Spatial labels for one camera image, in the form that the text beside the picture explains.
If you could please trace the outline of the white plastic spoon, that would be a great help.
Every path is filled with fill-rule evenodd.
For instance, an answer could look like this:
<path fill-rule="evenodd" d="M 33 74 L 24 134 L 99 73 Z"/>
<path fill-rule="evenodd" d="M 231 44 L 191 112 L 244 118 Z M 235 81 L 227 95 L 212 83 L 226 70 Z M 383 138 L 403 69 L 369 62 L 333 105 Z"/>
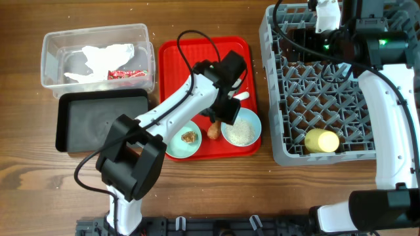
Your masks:
<path fill-rule="evenodd" d="M 250 93 L 249 92 L 242 92 L 242 93 L 239 93 L 239 94 L 233 96 L 233 98 L 235 98 L 235 99 L 237 99 L 239 101 L 246 100 L 249 97 L 250 97 Z"/>

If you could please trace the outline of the orange carrot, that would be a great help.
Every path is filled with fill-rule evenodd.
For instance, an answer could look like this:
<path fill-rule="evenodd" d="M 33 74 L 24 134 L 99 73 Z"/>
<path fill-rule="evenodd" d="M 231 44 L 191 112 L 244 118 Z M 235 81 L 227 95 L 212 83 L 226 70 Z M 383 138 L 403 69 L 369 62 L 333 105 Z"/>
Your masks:
<path fill-rule="evenodd" d="M 221 122 L 215 121 L 207 130 L 207 137 L 216 140 L 221 135 Z"/>

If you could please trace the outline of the light blue rice bowl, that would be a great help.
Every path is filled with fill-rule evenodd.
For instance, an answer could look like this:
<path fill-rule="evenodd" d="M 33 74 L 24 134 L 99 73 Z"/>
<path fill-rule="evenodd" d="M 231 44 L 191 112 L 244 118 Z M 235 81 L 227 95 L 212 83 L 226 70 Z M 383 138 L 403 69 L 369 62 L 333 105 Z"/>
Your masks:
<path fill-rule="evenodd" d="M 237 147 L 247 147 L 257 142 L 262 131 L 258 115 L 247 108 L 241 108 L 233 125 L 222 123 L 224 139 Z"/>

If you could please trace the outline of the white rice pile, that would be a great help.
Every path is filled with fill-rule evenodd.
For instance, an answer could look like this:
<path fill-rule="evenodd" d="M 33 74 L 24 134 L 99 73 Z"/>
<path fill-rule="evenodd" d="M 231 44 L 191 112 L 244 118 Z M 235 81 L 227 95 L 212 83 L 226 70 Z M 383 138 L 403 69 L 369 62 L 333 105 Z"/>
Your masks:
<path fill-rule="evenodd" d="M 240 119 L 233 125 L 226 125 L 225 135 L 235 146 L 246 146 L 253 141 L 255 131 L 249 121 Z"/>

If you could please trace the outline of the brown food scrap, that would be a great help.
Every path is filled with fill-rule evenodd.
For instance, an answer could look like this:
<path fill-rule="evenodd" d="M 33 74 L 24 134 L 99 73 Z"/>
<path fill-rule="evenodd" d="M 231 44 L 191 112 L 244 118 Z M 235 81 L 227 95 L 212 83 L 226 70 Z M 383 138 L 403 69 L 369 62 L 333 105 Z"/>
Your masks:
<path fill-rule="evenodd" d="M 194 143 L 198 138 L 198 135 L 194 131 L 188 131 L 181 135 L 181 140 L 187 144 Z"/>

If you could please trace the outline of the green bowl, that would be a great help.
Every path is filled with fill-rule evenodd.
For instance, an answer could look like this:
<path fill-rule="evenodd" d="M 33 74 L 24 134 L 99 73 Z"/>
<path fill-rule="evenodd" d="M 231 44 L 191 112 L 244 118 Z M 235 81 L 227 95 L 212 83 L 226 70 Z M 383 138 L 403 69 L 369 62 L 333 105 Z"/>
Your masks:
<path fill-rule="evenodd" d="M 169 142 L 166 154 L 175 159 L 193 156 L 201 146 L 201 130 L 193 121 L 187 122 Z"/>

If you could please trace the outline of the red snack wrapper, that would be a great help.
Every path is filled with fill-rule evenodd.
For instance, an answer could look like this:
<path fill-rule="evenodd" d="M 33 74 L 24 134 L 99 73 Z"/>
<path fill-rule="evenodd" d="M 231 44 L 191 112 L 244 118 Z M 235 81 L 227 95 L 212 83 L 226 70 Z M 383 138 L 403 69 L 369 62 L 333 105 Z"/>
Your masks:
<path fill-rule="evenodd" d="M 124 79 L 124 78 L 131 78 L 131 77 L 142 77 L 148 74 L 147 70 L 115 70 L 108 72 L 108 80 L 112 79 Z"/>

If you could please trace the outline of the yellow plastic cup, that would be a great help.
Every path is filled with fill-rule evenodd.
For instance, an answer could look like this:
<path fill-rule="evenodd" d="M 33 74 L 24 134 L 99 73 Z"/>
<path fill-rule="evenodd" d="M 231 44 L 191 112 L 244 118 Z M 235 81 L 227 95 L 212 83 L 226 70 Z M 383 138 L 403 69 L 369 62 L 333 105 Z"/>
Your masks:
<path fill-rule="evenodd" d="M 304 139 L 304 145 L 311 153 L 335 152 L 339 144 L 339 137 L 334 132 L 320 128 L 308 131 Z"/>

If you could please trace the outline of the white napkin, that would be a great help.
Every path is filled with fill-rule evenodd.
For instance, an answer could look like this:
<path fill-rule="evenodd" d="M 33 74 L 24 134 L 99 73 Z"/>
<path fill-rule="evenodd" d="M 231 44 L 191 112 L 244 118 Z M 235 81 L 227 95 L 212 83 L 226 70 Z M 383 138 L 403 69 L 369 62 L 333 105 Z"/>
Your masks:
<path fill-rule="evenodd" d="M 93 46 L 85 46 L 81 49 L 87 62 L 85 65 L 92 69 L 89 75 L 77 73 L 64 73 L 64 76 L 76 80 L 78 83 L 94 83 L 108 79 L 108 72 L 115 71 L 124 66 L 135 55 L 133 44 L 114 44 L 100 49 Z"/>

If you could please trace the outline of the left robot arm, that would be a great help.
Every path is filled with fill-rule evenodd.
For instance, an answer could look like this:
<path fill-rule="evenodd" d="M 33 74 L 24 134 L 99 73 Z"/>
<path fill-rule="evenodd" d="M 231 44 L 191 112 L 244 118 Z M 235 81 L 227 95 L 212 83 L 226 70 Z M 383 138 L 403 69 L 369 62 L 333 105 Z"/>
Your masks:
<path fill-rule="evenodd" d="M 240 101 L 232 97 L 236 81 L 247 69 L 231 50 L 220 62 L 204 60 L 186 82 L 156 108 L 131 119 L 119 116 L 111 125 L 96 162 L 110 201 L 107 223 L 113 235 L 130 235 L 140 225 L 142 198 L 161 173 L 168 143 L 196 115 L 229 125 Z"/>

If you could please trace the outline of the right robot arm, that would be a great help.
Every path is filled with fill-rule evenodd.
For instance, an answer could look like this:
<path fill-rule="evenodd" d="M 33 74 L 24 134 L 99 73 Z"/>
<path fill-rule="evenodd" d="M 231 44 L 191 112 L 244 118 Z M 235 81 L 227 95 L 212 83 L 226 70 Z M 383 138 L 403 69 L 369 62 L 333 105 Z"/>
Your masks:
<path fill-rule="evenodd" d="M 290 34 L 295 58 L 351 65 L 376 150 L 376 188 L 312 210 L 329 235 L 419 226 L 419 6 L 414 1 L 309 1 L 311 29 Z"/>

